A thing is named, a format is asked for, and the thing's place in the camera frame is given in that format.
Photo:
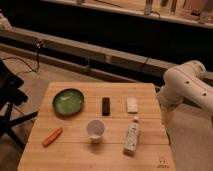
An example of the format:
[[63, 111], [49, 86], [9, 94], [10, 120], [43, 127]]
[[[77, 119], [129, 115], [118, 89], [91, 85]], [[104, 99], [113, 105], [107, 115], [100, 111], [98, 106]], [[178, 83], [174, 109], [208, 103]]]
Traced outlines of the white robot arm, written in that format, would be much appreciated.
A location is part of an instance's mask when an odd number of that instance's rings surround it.
[[172, 111], [184, 98], [206, 110], [213, 124], [213, 87], [203, 81], [205, 73], [205, 66], [197, 60], [173, 66], [164, 72], [164, 85], [157, 93], [163, 125], [171, 120]]

